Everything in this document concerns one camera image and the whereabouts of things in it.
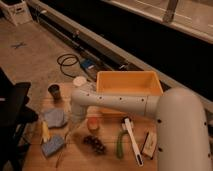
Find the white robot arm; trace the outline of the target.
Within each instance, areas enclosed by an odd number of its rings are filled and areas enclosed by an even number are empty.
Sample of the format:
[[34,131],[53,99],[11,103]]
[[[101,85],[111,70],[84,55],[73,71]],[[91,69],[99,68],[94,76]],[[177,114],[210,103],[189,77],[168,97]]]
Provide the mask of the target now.
[[172,88],[153,96],[77,88],[71,94],[71,120],[83,121],[90,106],[155,118],[158,171],[213,171],[204,107],[191,90]]

